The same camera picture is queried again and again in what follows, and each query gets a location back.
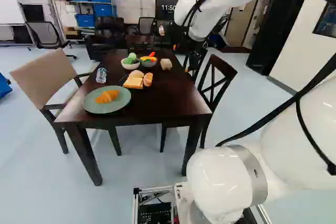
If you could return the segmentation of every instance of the black leather armchair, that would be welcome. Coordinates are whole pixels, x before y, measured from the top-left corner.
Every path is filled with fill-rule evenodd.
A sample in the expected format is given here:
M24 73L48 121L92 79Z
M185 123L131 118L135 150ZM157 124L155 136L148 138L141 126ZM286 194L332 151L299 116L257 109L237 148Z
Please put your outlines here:
M115 48L127 48L126 27L120 17L97 17L94 36L85 39L91 60L100 61L106 53Z

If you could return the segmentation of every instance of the water bottle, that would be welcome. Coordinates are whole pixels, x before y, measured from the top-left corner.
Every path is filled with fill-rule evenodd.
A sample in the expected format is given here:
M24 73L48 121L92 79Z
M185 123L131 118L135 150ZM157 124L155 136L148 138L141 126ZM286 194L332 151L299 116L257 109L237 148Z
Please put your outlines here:
M105 68L98 68L96 82L105 83L107 76L107 70Z

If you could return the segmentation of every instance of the dark wooden table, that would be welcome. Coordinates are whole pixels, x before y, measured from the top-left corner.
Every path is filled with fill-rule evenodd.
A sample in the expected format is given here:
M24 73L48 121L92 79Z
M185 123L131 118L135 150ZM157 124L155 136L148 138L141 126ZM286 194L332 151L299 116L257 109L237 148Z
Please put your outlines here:
M157 64L152 68L140 67L143 72L154 74L152 86L143 90L130 89L132 98L123 109L110 114L90 114L82 107L85 96L92 90L108 85L120 85L130 71L125 70L120 61L127 56L124 49L113 50L106 55L100 65L108 70L107 82L96 82L96 70L68 102L55 120L64 127L86 169L96 186L102 184L102 177L94 157L86 128L108 130L117 154L121 155L116 126L165 123L190 126L185 147L182 175L186 165L194 154L204 122L211 115L211 110L197 91L191 78L184 72L181 64L171 49L157 49ZM173 64L170 71L163 71L161 58L169 58Z

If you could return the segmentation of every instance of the bread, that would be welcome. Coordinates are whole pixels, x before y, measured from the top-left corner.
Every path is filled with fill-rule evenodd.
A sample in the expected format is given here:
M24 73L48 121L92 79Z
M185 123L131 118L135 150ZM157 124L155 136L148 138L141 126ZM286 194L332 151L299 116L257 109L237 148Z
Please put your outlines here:
M170 59L161 59L160 65L163 70L171 70L173 67L173 64L170 61Z
M119 90L103 91L100 96L96 98L96 103L103 104L114 101L119 95Z
M143 79L128 77L123 86L128 89L143 89Z
M129 78L143 78L143 76L144 76L143 72L139 70L133 70L130 73Z
M145 76L143 78L143 84L146 87L150 87L152 85L152 80L153 80L153 74L152 73L147 73L147 74L145 74Z

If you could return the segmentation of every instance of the cardboard box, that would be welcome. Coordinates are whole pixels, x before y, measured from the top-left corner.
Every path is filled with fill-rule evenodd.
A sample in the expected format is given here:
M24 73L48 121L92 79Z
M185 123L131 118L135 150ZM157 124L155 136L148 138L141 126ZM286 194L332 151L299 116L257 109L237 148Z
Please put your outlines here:
M63 27L63 31L65 35L78 35L78 31L76 31L73 27Z

